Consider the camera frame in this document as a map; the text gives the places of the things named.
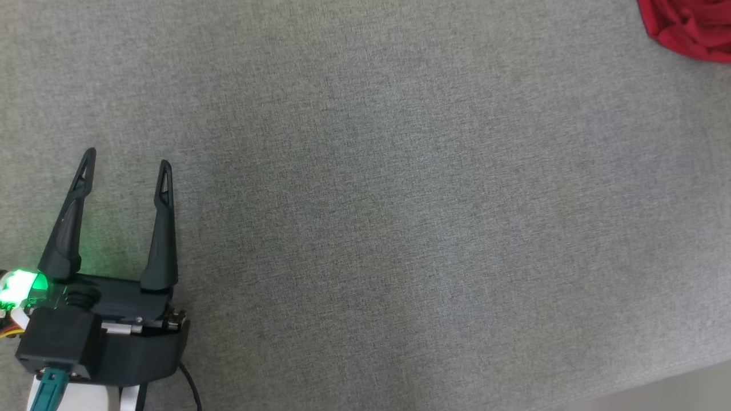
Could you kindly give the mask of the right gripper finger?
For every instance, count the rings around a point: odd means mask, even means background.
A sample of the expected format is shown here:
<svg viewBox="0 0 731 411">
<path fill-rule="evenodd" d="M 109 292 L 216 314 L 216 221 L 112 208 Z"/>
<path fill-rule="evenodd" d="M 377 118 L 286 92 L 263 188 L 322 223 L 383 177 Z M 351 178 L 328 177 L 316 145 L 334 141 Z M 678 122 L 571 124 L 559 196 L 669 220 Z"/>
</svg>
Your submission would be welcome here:
<svg viewBox="0 0 731 411">
<path fill-rule="evenodd" d="M 88 148 L 83 154 L 38 263 L 40 273 L 51 279 L 68 279 L 81 268 L 83 209 L 85 198 L 93 187 L 96 155 L 94 147 Z"/>
<path fill-rule="evenodd" d="M 160 292 L 178 282 L 174 187 L 172 166 L 167 160 L 162 160 L 159 167 L 154 206 L 156 216 L 148 264 L 139 282 L 144 291 Z"/>
</svg>

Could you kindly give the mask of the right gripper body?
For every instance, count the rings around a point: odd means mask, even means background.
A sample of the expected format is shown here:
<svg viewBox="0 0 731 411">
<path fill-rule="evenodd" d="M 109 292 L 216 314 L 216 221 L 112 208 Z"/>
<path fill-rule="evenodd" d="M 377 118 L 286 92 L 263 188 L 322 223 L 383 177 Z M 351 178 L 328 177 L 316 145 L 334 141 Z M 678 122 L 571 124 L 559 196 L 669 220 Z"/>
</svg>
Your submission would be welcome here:
<svg viewBox="0 0 731 411">
<path fill-rule="evenodd" d="M 55 369 L 73 382 L 130 387 L 172 376 L 190 325 L 174 287 L 77 273 L 54 280 L 2 271 L 2 330 L 20 333 L 15 356 L 37 379 Z"/>
</svg>

